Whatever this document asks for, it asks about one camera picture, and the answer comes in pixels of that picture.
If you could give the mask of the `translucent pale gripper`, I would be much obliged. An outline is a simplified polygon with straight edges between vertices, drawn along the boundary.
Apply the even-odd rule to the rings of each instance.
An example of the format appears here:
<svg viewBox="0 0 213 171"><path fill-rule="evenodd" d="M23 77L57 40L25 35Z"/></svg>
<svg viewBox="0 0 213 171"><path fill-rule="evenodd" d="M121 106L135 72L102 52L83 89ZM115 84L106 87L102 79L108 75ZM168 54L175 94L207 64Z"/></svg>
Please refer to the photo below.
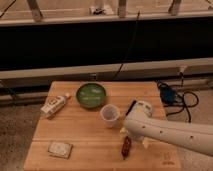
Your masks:
<svg viewBox="0 0 213 171"><path fill-rule="evenodd" d="M122 127L119 131L120 135L122 138L128 136L132 141L138 142L143 145L145 149L149 147L151 142L149 139L145 136L140 136L140 135L134 135L133 133L130 133L125 127Z"/></svg>

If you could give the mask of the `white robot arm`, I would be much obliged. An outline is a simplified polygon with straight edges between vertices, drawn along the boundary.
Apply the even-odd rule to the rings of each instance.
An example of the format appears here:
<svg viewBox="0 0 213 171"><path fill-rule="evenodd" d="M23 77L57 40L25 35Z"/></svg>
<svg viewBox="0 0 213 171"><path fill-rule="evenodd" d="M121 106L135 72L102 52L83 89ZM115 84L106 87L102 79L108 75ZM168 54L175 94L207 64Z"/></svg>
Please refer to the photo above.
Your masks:
<svg viewBox="0 0 213 171"><path fill-rule="evenodd" d="M153 107L137 101L123 125L133 139L149 137L213 157L213 125L160 120L152 117Z"/></svg>

